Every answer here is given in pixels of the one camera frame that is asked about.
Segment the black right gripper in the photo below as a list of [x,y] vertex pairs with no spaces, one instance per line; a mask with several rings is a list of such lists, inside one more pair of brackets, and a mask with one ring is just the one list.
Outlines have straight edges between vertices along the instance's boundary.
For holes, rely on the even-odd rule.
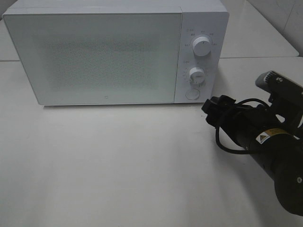
[[281,122],[270,106],[256,98],[236,103],[236,100],[229,96],[213,96],[203,104],[202,111],[207,114],[207,123],[215,127],[217,142],[220,141],[220,130],[234,142],[239,142],[240,137],[248,137],[251,140],[259,133],[275,128],[283,134],[303,138],[303,127],[298,126],[302,112],[293,119]]

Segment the black-sleeved right robot arm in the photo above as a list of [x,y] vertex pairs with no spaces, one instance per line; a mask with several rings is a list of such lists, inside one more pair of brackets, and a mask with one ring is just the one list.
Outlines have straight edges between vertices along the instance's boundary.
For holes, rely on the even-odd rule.
[[303,214],[303,146],[281,128],[258,131],[241,130],[236,134],[239,146],[251,152],[252,158],[274,181],[281,206],[296,215]]

